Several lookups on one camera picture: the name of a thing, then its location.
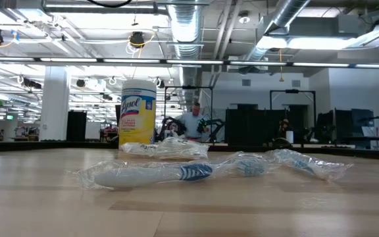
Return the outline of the person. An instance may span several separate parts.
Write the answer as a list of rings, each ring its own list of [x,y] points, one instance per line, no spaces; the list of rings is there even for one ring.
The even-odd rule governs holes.
[[[200,113],[200,103],[195,102],[193,104],[191,112],[184,113],[177,117],[186,128],[184,132],[184,136],[189,140],[200,140],[203,132],[199,132],[197,129],[199,127],[199,123],[204,118],[204,116]]]
[[[283,119],[279,122],[279,129],[277,133],[278,138],[286,138],[286,132],[289,130],[289,120],[288,119]]]

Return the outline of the clear bag of cotton swabs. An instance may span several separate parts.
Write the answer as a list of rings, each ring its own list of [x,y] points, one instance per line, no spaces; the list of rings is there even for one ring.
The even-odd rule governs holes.
[[[208,159],[209,146],[192,140],[169,137],[156,148],[154,158],[173,160]]]

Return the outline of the yellow Lysol wipes canister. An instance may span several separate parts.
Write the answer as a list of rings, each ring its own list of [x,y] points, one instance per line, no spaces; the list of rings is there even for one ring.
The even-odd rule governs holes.
[[[127,80],[122,84],[118,122],[119,145],[155,141],[157,87],[148,80]]]

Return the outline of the black partition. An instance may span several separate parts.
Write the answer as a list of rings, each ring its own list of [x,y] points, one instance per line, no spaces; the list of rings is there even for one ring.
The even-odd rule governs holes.
[[[264,146],[268,145],[267,110],[226,111],[224,141],[229,146]]]

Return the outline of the wrapped dark-blue striped toothbrush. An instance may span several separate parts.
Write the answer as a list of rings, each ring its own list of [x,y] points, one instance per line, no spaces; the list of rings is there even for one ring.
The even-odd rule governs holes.
[[[83,188],[127,189],[161,182],[198,182],[225,176],[252,177],[268,172],[268,161],[261,155],[233,153],[219,160],[189,162],[102,161],[74,172]]]

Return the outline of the black cabinet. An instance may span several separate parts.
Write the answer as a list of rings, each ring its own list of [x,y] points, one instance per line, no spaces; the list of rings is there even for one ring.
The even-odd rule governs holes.
[[[87,113],[83,111],[69,111],[66,129],[68,142],[84,142],[86,136]]]

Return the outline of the white square column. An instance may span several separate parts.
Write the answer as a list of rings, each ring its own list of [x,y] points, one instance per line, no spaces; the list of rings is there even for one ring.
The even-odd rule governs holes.
[[[70,75],[65,66],[46,66],[39,140],[66,140]]]

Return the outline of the dark desk monitors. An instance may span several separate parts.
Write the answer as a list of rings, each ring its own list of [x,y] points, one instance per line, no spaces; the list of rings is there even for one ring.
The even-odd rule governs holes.
[[[319,113],[314,137],[324,144],[354,145],[359,149],[370,149],[371,142],[365,139],[368,135],[363,132],[363,127],[372,137],[370,129],[374,122],[366,119],[373,116],[373,111],[368,109],[334,109]]]

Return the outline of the black background rig frame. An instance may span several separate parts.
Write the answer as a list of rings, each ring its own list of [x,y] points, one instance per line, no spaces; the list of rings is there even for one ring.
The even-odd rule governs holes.
[[[213,106],[213,89],[212,89],[212,87],[203,87],[203,86],[180,86],[180,87],[178,87],[178,86],[166,86],[165,87],[165,89],[164,89],[164,112],[166,112],[166,97],[167,97],[167,90],[169,89],[169,88],[174,88],[174,89],[181,89],[182,91],[195,91],[195,90],[204,90],[204,89],[209,89],[210,91],[211,91],[211,96],[210,96],[210,99],[211,99],[211,107]],[[213,119],[213,112],[211,111],[210,112],[210,119],[209,120],[212,120]],[[182,124],[182,131],[183,131],[183,135],[184,135],[184,132],[186,131],[186,128],[185,128],[185,126]],[[209,128],[206,128],[205,129],[205,131],[203,132],[203,134],[205,134],[205,133],[207,133],[207,132],[210,132],[209,131]]]
[[[302,105],[292,105],[293,108],[289,108],[289,110],[283,108],[280,110],[273,110],[272,104],[273,101],[281,94],[304,94],[307,98],[309,98],[313,105],[313,119],[312,126],[309,127],[308,121],[308,109],[304,111],[301,107]],[[277,133],[279,129],[279,122],[283,119],[289,120],[289,130],[294,133],[294,143],[301,144],[309,144],[310,139],[313,135],[313,130],[316,125],[316,92],[311,90],[270,90],[269,92],[270,99],[270,109],[266,111],[267,119],[270,122],[268,126],[268,145],[273,148],[287,148],[291,147],[290,144],[285,138],[278,138]]]

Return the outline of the long ceiling light rail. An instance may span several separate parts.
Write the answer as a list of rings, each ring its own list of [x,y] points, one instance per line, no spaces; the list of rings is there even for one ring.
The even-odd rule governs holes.
[[[379,69],[379,64],[371,63],[306,63],[280,61],[229,61],[200,59],[142,59],[142,58],[66,58],[66,57],[0,57],[0,63],[16,64],[54,64],[54,65],[178,65],[178,66],[273,66],[273,67],[307,67],[307,68],[353,68]]]

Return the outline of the silver ventilation duct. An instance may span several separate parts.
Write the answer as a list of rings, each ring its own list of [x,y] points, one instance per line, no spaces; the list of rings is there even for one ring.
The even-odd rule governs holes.
[[[260,61],[266,52],[272,48],[278,48],[277,39],[269,34],[288,35],[290,24],[311,0],[279,0],[275,11],[263,16],[257,26],[256,36],[258,42],[251,51],[245,55],[244,61]]]
[[[196,60],[199,58],[201,46],[201,7],[197,5],[168,5],[170,29],[174,43],[175,55],[180,60]],[[195,66],[181,66],[179,79],[181,86],[197,86],[197,71]],[[186,105],[194,101],[195,90],[182,90]]]

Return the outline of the black table frame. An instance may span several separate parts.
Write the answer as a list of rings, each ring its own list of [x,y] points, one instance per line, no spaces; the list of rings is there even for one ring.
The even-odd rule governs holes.
[[[0,142],[0,152],[2,151],[26,151],[35,149],[58,149],[58,148],[88,148],[88,149],[118,149],[117,144],[96,143],[96,142]],[[379,150],[370,149],[352,149],[345,147],[314,147],[307,144],[300,147],[291,147],[291,150],[300,153],[317,153],[325,155],[337,155],[347,157],[360,157],[364,159],[379,160]],[[249,146],[226,146],[226,145],[211,145],[209,151],[216,152],[256,152],[262,153],[273,150],[273,147],[249,147]]]

